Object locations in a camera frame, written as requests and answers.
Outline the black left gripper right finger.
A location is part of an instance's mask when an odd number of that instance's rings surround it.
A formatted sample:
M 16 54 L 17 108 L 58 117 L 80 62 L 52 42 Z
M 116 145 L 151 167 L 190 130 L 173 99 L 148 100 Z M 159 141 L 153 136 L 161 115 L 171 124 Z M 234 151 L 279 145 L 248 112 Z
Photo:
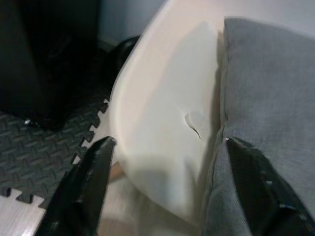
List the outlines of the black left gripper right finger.
M 233 181 L 254 236 L 313 236 L 315 221 L 268 158 L 236 137 L 226 140 Z

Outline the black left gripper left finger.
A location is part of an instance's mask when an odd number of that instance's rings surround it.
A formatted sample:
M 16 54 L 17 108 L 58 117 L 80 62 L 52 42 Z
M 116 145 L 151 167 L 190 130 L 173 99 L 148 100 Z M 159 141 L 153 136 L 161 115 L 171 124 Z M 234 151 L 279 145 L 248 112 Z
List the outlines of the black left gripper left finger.
M 95 236 L 116 140 L 91 145 L 57 187 L 41 221 L 43 236 Z

